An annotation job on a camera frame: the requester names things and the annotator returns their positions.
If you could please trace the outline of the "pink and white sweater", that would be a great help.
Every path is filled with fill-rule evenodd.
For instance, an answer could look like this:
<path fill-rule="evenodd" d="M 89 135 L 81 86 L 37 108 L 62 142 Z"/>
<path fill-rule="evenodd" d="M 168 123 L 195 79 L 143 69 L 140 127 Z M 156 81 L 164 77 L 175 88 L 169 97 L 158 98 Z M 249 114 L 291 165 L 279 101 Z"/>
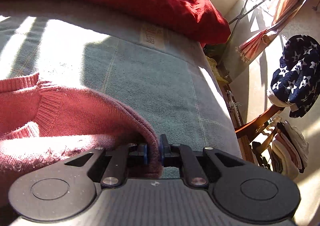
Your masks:
<path fill-rule="evenodd" d="M 100 146 L 147 142 L 143 177 L 162 173 L 158 138 L 134 109 L 95 90 L 42 81 L 38 74 L 1 81 L 1 205 L 18 177 Z"/>

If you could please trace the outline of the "wooden chair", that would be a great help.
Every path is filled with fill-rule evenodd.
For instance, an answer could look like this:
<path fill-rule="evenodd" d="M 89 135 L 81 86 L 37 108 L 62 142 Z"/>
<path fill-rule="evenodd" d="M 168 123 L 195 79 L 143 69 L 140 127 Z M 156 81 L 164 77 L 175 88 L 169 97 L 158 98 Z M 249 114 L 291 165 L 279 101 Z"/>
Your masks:
<path fill-rule="evenodd" d="M 253 153 L 250 148 L 251 142 L 267 127 L 267 121 L 283 110 L 284 108 L 282 107 L 272 105 L 257 118 L 235 129 L 235 134 L 244 160 L 254 163 Z"/>

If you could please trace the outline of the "green plaid bed blanket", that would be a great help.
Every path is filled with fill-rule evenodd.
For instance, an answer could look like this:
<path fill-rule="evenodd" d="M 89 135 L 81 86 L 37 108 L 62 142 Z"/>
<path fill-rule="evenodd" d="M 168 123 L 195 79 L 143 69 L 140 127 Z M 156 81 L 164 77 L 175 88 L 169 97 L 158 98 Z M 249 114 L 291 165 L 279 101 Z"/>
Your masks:
<path fill-rule="evenodd" d="M 227 106 L 196 42 L 105 7 L 70 1 L 1 2 L 1 81 L 38 74 L 135 110 L 159 142 L 240 157 Z"/>

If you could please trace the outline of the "navy star-patterned garment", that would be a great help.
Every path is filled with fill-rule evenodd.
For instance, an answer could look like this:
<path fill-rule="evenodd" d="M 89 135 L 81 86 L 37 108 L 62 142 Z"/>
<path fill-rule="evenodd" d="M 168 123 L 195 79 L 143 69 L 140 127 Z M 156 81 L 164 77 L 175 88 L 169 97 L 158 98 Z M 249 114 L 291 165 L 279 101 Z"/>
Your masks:
<path fill-rule="evenodd" d="M 285 44 L 279 68 L 267 93 L 273 105 L 290 108 L 291 118 L 302 118 L 319 96 L 319 43 L 304 34 Z"/>

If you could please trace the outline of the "right orange curtain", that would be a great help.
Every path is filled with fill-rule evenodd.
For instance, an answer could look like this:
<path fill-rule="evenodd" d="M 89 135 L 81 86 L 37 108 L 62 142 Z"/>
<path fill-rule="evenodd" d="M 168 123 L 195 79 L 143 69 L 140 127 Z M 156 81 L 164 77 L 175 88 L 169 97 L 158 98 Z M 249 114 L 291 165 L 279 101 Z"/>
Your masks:
<path fill-rule="evenodd" d="M 241 60 L 248 63 L 262 53 L 297 14 L 303 2 L 304 0 L 279 0 L 271 27 L 265 28 L 236 48 Z"/>

